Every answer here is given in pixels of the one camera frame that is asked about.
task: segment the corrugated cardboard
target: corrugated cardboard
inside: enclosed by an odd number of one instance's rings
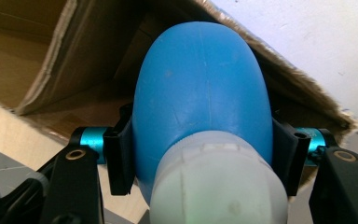
[[[273,110],[293,126],[327,128],[339,142],[358,129],[313,79],[208,0],[0,1],[0,104],[62,141],[78,126],[112,126],[148,48],[185,21],[236,31],[259,61]]]

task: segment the round joint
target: round joint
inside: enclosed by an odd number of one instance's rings
[[[84,155],[86,155],[85,150],[83,150],[83,149],[75,149],[75,150],[72,150],[72,151],[68,152],[66,154],[65,158],[68,161],[75,161],[75,160],[78,160],[78,159],[84,157]]]
[[[350,162],[357,161],[356,157],[354,157],[351,153],[346,151],[338,150],[334,152],[334,155],[343,161],[350,161]]]

